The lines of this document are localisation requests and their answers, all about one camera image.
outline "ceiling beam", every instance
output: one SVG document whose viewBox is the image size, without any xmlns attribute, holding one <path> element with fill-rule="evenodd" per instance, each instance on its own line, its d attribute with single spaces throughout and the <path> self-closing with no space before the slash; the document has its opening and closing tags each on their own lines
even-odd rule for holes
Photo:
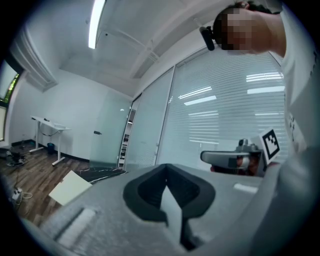
<svg viewBox="0 0 320 256">
<path fill-rule="evenodd" d="M 191 1 L 186 8 L 183 8 L 176 12 L 170 19 L 166 21 L 152 36 L 147 45 L 152 45 L 152 50 L 155 49 L 162 41 L 169 35 L 174 29 L 184 23 L 186 20 L 197 16 L 203 10 L 211 8 L 212 6 L 217 5 L 217 9 L 227 6 L 228 4 L 233 3 L 233 0 L 194 0 Z M 148 51 L 145 48 L 135 63 L 133 64 L 130 77 L 135 77 L 136 73 L 140 69 L 141 65 L 145 62 L 148 57 Z"/>
</svg>

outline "gray fabric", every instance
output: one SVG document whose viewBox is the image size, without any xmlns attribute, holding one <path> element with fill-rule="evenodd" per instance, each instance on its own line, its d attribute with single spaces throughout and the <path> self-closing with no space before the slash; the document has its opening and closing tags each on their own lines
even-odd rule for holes
<svg viewBox="0 0 320 256">
<path fill-rule="evenodd" d="M 175 165 L 209 182 L 215 199 L 200 218 L 189 220 L 193 235 L 208 242 L 227 229 L 242 214 L 254 194 L 233 189 L 235 183 L 258 187 L 259 177 L 214 173 Z M 81 212 L 89 208 L 97 212 L 71 250 L 81 255 L 172 255 L 184 253 L 165 223 L 142 221 L 127 208 L 123 200 L 125 185 L 157 166 L 136 170 L 103 180 L 69 204 L 62 207 L 41 227 L 57 239 Z"/>
<path fill-rule="evenodd" d="M 206 213 L 200 218 L 188 221 L 192 235 L 203 243 L 209 242 L 234 223 L 255 196 L 254 193 L 234 189 L 234 185 L 240 183 L 259 187 L 263 180 L 260 177 L 231 175 L 202 171 L 182 165 L 176 166 L 204 179 L 215 189 L 214 201 Z"/>
<path fill-rule="evenodd" d="M 174 242 L 165 223 L 146 222 L 135 216 L 123 200 L 125 185 L 154 168 L 145 168 L 103 180 L 62 207 L 41 227 L 57 239 L 82 208 L 97 212 L 72 251 L 83 255 L 171 255 L 185 249 Z"/>
</svg>

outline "white wall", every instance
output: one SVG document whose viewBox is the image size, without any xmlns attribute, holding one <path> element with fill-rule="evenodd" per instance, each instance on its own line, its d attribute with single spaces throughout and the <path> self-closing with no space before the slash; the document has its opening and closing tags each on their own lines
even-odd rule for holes
<svg viewBox="0 0 320 256">
<path fill-rule="evenodd" d="M 107 86 L 59 69 L 59 84 L 43 93 L 42 116 L 72 130 L 62 132 L 61 152 L 89 159 L 97 118 L 108 91 Z M 44 129 L 45 134 L 54 131 Z M 41 136 L 40 143 L 58 145 L 58 136 Z"/>
<path fill-rule="evenodd" d="M 192 54 L 198 52 L 205 46 L 205 41 L 203 40 L 198 29 L 180 39 L 173 46 L 171 46 L 170 49 L 160 57 L 158 62 L 153 64 L 142 76 L 134 98 L 136 98 L 146 87 L 148 87 L 168 69 Z"/>
<path fill-rule="evenodd" d="M 34 139 L 36 122 L 30 116 L 42 116 L 42 92 L 26 81 L 23 81 L 17 91 L 15 101 L 10 101 L 12 106 L 11 122 L 9 127 L 9 143 L 19 142 L 22 139 Z"/>
</svg>

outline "white ceiling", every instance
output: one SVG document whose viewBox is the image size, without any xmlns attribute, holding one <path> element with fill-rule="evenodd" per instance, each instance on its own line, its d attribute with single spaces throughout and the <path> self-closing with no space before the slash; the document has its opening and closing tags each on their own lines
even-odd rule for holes
<svg viewBox="0 0 320 256">
<path fill-rule="evenodd" d="M 97 47 L 91 49 L 93 2 L 48 2 L 60 68 L 132 97 L 140 78 L 164 52 L 200 24 L 214 20 L 233 0 L 107 0 Z"/>
</svg>

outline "glass partition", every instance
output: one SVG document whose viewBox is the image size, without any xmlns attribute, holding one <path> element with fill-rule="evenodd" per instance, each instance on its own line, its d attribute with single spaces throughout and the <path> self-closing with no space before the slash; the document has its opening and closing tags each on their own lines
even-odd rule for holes
<svg viewBox="0 0 320 256">
<path fill-rule="evenodd" d="M 131 104 L 118 93 L 107 94 L 92 135 L 90 167 L 117 167 Z"/>
<path fill-rule="evenodd" d="M 137 108 L 124 162 L 125 171 L 156 163 L 173 68 L 146 88 Z"/>
</svg>

